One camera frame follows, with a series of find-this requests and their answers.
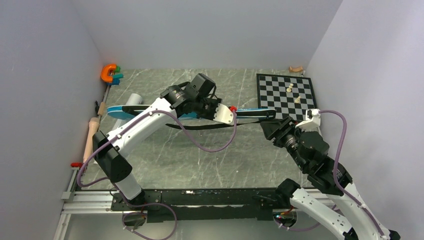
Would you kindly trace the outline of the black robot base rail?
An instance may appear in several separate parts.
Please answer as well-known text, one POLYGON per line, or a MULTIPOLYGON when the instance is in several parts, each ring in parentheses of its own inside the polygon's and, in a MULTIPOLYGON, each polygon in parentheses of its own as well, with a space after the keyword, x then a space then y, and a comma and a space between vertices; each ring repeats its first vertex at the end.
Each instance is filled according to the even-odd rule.
POLYGON ((164 221, 256 219, 278 220, 286 226, 298 215, 288 202, 279 202, 275 188, 146 189, 145 203, 127 205, 114 193, 113 212, 143 212, 148 223, 164 221))

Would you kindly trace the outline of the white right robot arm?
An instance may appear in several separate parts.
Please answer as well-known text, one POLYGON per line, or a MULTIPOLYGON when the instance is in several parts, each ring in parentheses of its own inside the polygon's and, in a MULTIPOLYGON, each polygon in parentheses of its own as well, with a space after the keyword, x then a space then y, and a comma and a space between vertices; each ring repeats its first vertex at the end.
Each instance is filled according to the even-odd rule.
POLYGON ((399 240, 400 234, 383 226, 363 202, 343 165, 328 156, 329 145, 316 131, 305 131, 291 117, 261 123, 264 136, 285 148, 312 185, 333 201, 335 211, 312 197, 292 179, 275 189, 276 203, 302 210, 339 240, 399 240))

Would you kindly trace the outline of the white shuttlecock tube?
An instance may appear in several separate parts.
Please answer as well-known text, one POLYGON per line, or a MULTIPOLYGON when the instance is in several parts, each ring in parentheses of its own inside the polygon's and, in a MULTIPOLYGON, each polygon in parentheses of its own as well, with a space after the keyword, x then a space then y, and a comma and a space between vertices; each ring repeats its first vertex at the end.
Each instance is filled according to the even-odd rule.
POLYGON ((122 119, 118 118, 116 120, 114 126, 112 127, 112 130, 120 128, 121 126, 126 124, 130 119, 132 119, 133 115, 137 113, 134 110, 134 106, 141 105, 142 103, 143 103, 143 98, 137 93, 132 93, 125 104, 127 107, 124 107, 123 109, 120 110, 119 116, 123 118, 122 119))

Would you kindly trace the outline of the blue racket carry bag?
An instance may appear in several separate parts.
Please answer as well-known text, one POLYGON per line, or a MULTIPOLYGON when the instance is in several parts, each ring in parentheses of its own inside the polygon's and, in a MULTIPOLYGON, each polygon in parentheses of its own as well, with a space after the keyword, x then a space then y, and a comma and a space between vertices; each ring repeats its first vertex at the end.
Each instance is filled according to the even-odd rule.
MULTIPOLYGON (((141 114, 143 111, 148 109, 150 105, 148 104, 129 104, 129 105, 115 105, 107 108, 107 115, 123 120, 129 121, 134 117, 141 114)), ((241 125, 245 124, 259 124, 268 120, 275 119, 277 116, 277 111, 275 109, 269 108, 238 108, 236 111, 236 119, 257 119, 257 121, 244 122, 241 125)), ((213 130, 213 129, 222 129, 230 127, 224 123, 216 123, 209 125, 199 125, 199 126, 184 126, 189 131, 201 131, 201 130, 213 130)))

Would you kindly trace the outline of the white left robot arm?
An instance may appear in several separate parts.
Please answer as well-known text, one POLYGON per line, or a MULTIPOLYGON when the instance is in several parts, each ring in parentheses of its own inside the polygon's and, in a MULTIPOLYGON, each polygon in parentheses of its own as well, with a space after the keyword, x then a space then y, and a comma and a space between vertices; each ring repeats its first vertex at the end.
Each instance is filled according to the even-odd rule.
POLYGON ((167 87, 160 96, 127 123, 104 134, 96 132, 92 137, 95 159, 109 181, 123 194, 124 204, 131 210, 139 209, 145 202, 145 191, 134 177, 133 167, 127 156, 133 148, 171 122, 177 123, 186 136, 201 150, 212 153, 195 141, 179 118, 195 114, 197 118, 211 120, 219 127, 237 129, 237 116, 257 118, 259 123, 273 120, 275 110, 237 110, 214 98, 216 83, 203 73, 198 73, 192 81, 167 87))

